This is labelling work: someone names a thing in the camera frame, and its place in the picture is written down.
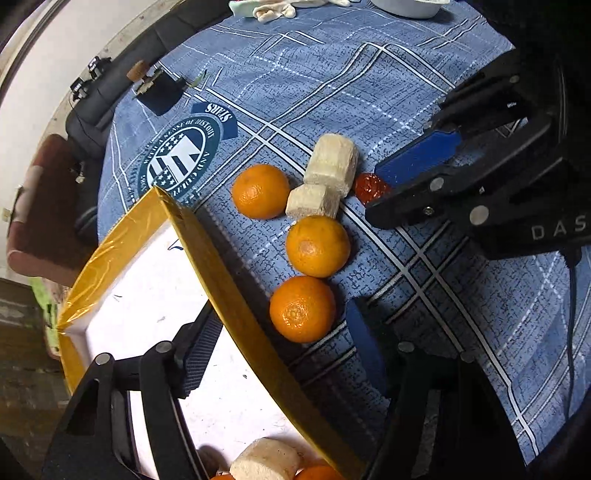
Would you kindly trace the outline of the red jujube date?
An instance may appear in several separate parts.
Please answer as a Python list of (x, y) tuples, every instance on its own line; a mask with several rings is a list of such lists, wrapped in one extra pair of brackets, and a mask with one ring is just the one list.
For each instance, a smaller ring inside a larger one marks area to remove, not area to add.
[(356, 177), (353, 190), (355, 190), (356, 198), (363, 206), (367, 206), (388, 193), (391, 186), (374, 173), (361, 173)]

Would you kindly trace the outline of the orange tangerine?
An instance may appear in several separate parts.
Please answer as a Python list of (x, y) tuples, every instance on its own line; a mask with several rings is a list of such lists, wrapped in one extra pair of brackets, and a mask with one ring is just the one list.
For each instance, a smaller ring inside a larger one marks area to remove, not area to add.
[(279, 168), (256, 164), (247, 168), (232, 185), (231, 197), (236, 210), (256, 220), (283, 215), (290, 195), (290, 183)]
[(348, 262), (351, 242), (341, 223), (314, 215), (290, 227), (286, 250), (295, 270), (315, 278), (328, 278)]
[(294, 343), (311, 343), (329, 333), (335, 322), (335, 295), (325, 282), (310, 276), (284, 281), (270, 298), (270, 320)]

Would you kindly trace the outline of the short white yam piece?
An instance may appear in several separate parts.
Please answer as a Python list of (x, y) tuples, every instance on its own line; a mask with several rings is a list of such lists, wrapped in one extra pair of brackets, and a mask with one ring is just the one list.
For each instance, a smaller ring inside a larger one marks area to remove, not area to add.
[(339, 193), (325, 185), (303, 184), (290, 191), (286, 215), (295, 220), (308, 216), (335, 219), (339, 210)]

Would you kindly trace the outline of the yellow box with white interior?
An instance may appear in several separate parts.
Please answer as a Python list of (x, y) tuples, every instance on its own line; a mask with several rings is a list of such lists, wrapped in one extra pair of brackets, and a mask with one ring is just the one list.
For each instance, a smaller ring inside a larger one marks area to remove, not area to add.
[[(74, 345), (73, 328), (88, 320), (123, 270), (156, 232), (173, 228), (204, 287), (205, 301), (170, 340), (153, 341), (138, 356), (105, 352), (89, 359)], [(73, 395), (42, 467), (46, 479), (138, 479), (139, 459), (129, 395), (139, 392), (148, 444), (162, 479), (204, 479), (180, 401), (204, 375), (221, 330), (304, 439), (348, 479), (365, 465), (322, 417), (280, 359), (217, 250), (190, 210), (162, 189), (150, 189), (117, 223), (78, 277), (59, 318), (64, 371)]]

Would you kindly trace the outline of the white bowl of greens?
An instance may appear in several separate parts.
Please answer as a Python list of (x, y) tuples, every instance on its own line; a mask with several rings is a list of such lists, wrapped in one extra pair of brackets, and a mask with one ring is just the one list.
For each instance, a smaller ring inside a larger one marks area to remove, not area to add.
[(431, 19), (449, 0), (372, 0), (377, 8), (409, 19)]

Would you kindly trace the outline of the green patterned cushion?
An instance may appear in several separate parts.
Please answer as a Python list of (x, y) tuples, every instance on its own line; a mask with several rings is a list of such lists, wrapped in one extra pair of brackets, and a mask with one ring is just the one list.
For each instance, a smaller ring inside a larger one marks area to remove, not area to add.
[(41, 277), (33, 277), (30, 284), (35, 300), (41, 310), (42, 331), (47, 353), (52, 359), (59, 361), (61, 355), (57, 321), (62, 294), (61, 287)]

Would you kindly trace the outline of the blue plaid tablecloth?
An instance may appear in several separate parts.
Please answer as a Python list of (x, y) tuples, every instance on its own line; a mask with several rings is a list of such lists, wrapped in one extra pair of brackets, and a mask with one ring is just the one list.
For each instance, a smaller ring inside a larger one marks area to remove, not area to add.
[(229, 17), (182, 40), (157, 67), (187, 89), (155, 115), (132, 93), (118, 103), (98, 194), (105, 237), (152, 186), (209, 231), (259, 320), (291, 276), (290, 219), (238, 212), (231, 188), (267, 164), (301, 185), (315, 143), (356, 144), (358, 172), (338, 217), (352, 242), (332, 277), (341, 302), (360, 297), (382, 331), (435, 355), (474, 354), (506, 412), (524, 460), (536, 461), (590, 389), (590, 251), (575, 268), (558, 252), (488, 261), (456, 221), (381, 230), (365, 205), (400, 184), (380, 162), (420, 135), (437, 102), (510, 49), (469, 4), (427, 21), (368, 1), (301, 9), (260, 24)]

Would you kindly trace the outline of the white and green cloth pile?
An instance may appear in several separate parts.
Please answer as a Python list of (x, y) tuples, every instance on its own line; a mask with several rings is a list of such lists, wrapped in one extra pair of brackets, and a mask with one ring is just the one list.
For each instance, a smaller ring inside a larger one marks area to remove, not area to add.
[(297, 16), (298, 9), (318, 8), (325, 5), (349, 7), (349, 0), (242, 0), (229, 1), (228, 7), (236, 17), (253, 18), (259, 23), (269, 23), (280, 18)]

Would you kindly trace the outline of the black leather sofa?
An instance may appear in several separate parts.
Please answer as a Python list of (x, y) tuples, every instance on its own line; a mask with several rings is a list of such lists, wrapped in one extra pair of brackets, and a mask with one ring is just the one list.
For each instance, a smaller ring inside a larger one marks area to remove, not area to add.
[(127, 72), (135, 63), (143, 60), (155, 64), (195, 33), (229, 15), (226, 1), (183, 1), (114, 56), (106, 72), (91, 82), (87, 96), (75, 103), (67, 117), (67, 141), (74, 157), (98, 162), (104, 158), (114, 110), (131, 88)]

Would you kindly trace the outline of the black clamp devices on sofa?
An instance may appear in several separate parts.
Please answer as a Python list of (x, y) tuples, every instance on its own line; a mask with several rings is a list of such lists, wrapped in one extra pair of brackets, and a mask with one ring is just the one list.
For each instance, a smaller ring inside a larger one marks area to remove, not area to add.
[(70, 85), (71, 99), (78, 101), (89, 96), (93, 83), (109, 68), (111, 57), (94, 56), (88, 63), (86, 74), (77, 77)]

